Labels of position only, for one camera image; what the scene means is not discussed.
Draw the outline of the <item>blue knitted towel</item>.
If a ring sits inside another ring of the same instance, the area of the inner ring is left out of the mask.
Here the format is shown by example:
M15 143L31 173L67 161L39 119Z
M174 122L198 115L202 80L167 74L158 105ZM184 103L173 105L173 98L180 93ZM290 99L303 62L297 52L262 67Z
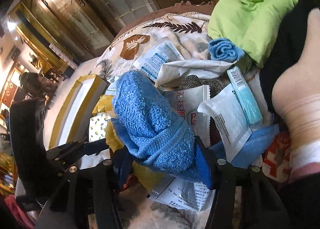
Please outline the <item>blue knitted towel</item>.
M137 163L153 172L201 181L194 134L144 74L135 70L122 74L112 106L116 135Z

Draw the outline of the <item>white teal wet wipe packet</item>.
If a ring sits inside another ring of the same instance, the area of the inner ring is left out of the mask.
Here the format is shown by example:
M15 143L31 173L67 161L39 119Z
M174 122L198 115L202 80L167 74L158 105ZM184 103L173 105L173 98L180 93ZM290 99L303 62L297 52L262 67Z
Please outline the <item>white teal wet wipe packet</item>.
M226 159L231 162L240 152L254 129L263 124L263 117L248 83L235 66L227 71L230 84L215 97L197 108L210 115L220 133Z

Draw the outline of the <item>white text sachet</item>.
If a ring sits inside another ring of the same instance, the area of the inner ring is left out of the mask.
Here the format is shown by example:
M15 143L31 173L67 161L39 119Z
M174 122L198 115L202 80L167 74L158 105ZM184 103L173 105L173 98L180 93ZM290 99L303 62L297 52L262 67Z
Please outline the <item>white text sachet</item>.
M147 198L176 209L201 212L210 208L214 195L215 190L209 190L202 182L165 176L148 193Z

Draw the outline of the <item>flat blue microfiber cloth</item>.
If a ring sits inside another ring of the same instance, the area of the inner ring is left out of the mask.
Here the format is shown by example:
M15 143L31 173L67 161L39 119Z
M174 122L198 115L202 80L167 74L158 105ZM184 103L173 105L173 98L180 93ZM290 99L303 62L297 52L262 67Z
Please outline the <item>flat blue microfiber cloth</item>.
M262 154L271 145L274 137L279 133L279 125L262 127L252 133L240 152L230 162L234 167L248 168L259 160L262 166Z

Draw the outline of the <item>gold rimmed white box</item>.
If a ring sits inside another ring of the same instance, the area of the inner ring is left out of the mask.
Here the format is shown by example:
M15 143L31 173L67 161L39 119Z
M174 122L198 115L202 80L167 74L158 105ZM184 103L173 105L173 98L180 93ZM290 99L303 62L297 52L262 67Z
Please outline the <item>gold rimmed white box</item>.
M80 76L75 81L65 101L57 108L56 117L47 116L47 123L53 127L48 139L43 140L46 150L72 141L84 141L92 111L106 88L107 82L96 74Z

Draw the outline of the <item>yellow foil packet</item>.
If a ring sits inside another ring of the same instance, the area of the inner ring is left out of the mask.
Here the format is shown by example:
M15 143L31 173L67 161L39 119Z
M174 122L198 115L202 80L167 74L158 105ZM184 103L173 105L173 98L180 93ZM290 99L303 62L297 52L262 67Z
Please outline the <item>yellow foil packet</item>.
M103 113L103 112L107 113L108 111L112 111L113 110L112 99L113 99L112 95L105 95L105 94L101 95L92 111L92 115L96 116L99 113Z

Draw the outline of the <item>white printed snack packet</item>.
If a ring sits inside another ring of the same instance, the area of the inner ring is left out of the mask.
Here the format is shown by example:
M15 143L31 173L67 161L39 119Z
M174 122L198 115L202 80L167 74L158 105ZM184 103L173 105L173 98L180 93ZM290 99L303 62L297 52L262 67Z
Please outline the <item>white printed snack packet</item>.
M183 117L195 136L199 136L206 148L210 147L210 115L197 111L199 105L210 99L209 85L201 85L164 93L170 106Z

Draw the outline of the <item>red white patterned packet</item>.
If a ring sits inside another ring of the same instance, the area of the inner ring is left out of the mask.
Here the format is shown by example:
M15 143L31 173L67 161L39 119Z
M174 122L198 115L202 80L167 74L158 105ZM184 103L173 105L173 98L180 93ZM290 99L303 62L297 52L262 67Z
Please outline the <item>red white patterned packet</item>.
M279 183L284 183L291 174L291 141L287 132L278 133L265 152L262 171L265 176Z

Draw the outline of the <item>crumpled white paper packet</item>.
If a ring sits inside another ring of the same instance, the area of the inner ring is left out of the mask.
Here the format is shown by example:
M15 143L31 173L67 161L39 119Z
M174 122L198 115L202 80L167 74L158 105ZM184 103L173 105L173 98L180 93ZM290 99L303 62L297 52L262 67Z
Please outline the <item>crumpled white paper packet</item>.
M191 75L199 79L217 79L235 63L202 59L171 61L161 66L155 87L176 87L183 78Z

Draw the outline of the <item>white desiccant packet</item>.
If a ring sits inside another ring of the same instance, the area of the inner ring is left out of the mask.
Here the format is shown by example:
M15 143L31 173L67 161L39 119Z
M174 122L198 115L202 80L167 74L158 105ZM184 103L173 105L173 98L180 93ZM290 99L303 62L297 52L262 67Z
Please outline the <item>white desiccant packet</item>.
M156 82L161 66L171 61L184 60L184 57L168 37L159 39L150 49L141 55L133 66Z

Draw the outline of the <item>cream sock foot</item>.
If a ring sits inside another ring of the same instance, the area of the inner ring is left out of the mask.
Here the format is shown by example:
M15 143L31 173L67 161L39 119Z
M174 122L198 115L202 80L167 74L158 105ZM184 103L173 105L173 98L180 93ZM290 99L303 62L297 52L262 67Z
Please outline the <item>cream sock foot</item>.
M306 40L299 61L274 85L272 103L290 133L290 181L319 173L318 8L308 15Z

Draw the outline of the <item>small rolled blue cloth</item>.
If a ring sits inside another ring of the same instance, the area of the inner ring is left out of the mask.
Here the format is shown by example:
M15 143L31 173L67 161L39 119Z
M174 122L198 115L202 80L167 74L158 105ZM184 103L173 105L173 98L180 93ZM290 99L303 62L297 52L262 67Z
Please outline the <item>small rolled blue cloth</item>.
M210 53L211 60L225 61L228 63L234 63L245 55L244 50L226 38L210 40L208 44L208 51Z

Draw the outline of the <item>floral plush blanket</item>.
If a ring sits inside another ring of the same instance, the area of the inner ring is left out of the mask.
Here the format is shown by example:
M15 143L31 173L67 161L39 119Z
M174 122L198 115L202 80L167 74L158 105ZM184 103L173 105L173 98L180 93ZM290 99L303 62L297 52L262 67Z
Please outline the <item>floral plush blanket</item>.
M110 81L134 69L134 62L161 38L169 38L184 59L209 58L207 34L209 16L196 11L157 11L125 26L98 59L96 71Z

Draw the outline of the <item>black garment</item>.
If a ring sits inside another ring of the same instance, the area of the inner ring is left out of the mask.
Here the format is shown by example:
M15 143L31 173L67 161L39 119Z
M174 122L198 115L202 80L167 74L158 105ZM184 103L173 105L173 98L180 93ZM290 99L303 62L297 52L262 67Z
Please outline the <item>black garment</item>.
M276 42L260 71L260 85L268 111L275 113L272 90L281 74L300 58L307 33L308 15L317 8L314 0L298 0L293 10L282 19Z

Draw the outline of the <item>lime green jacket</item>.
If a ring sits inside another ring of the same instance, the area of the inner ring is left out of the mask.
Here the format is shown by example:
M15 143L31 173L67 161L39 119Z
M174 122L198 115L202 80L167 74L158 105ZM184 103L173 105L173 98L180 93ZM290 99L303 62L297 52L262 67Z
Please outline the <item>lime green jacket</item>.
M208 35L231 40L262 68L283 17L297 3L298 0L219 0L210 17Z

